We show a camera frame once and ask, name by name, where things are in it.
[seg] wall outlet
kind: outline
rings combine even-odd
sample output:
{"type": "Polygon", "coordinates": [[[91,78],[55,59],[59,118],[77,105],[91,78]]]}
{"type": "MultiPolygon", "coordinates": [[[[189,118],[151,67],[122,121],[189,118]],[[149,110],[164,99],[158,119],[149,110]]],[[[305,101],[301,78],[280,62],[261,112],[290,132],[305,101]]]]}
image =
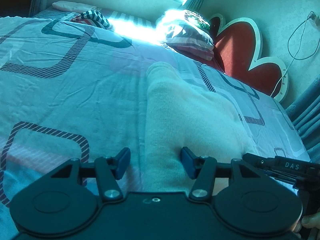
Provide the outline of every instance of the wall outlet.
{"type": "Polygon", "coordinates": [[[313,25],[313,27],[315,27],[318,31],[320,31],[319,15],[313,13],[309,20],[310,20],[310,23],[313,25]]]}

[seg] silver screw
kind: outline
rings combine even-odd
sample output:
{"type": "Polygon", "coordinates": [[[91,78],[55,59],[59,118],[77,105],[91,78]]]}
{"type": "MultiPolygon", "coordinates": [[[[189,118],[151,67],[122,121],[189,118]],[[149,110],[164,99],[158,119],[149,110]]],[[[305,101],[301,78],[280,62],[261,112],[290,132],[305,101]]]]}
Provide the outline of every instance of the silver screw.
{"type": "Polygon", "coordinates": [[[196,189],[192,192],[192,194],[195,197],[205,197],[207,196],[208,192],[204,189],[196,189]]]}
{"type": "Polygon", "coordinates": [[[119,197],[120,192],[115,189],[109,189],[104,193],[104,195],[108,198],[116,198],[119,197]]]}

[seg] folded garment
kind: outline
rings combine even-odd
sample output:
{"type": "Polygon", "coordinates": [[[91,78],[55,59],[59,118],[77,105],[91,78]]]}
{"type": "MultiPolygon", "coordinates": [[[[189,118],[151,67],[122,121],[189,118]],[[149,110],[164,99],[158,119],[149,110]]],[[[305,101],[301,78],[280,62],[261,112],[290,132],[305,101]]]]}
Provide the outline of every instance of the folded garment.
{"type": "MultiPolygon", "coordinates": [[[[141,162],[144,191],[184,191],[191,180],[180,162],[186,146],[195,155],[230,163],[245,153],[257,154],[233,104],[223,96],[182,80],[163,62],[147,71],[145,155],[141,162]]],[[[216,179],[214,195],[228,186],[216,179]]]]}
{"type": "Polygon", "coordinates": [[[52,4],[52,7],[64,12],[77,12],[77,13],[83,13],[89,10],[97,10],[97,7],[93,5],[76,3],[76,2],[68,2],[68,1],[54,2],[52,4]]]}
{"type": "Polygon", "coordinates": [[[102,15],[102,13],[94,10],[83,12],[72,18],[70,22],[88,24],[106,30],[114,30],[114,26],[102,15]]]}

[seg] stack of pillows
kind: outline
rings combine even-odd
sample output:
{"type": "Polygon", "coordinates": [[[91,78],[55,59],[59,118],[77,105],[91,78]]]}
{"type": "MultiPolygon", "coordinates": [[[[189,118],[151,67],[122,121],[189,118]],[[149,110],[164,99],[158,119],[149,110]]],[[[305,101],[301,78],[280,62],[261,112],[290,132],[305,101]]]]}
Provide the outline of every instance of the stack of pillows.
{"type": "Polygon", "coordinates": [[[214,57],[214,43],[209,29],[206,20],[189,10],[169,10],[156,21],[160,41],[208,61],[214,57]]]}

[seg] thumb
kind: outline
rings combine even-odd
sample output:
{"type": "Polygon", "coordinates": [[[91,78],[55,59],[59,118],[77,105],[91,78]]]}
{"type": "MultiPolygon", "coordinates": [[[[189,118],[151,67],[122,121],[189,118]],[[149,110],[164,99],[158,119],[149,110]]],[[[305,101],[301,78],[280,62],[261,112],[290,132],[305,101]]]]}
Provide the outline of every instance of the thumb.
{"type": "Polygon", "coordinates": [[[320,212],[314,215],[304,216],[301,224],[305,228],[318,228],[320,229],[320,212]]]}

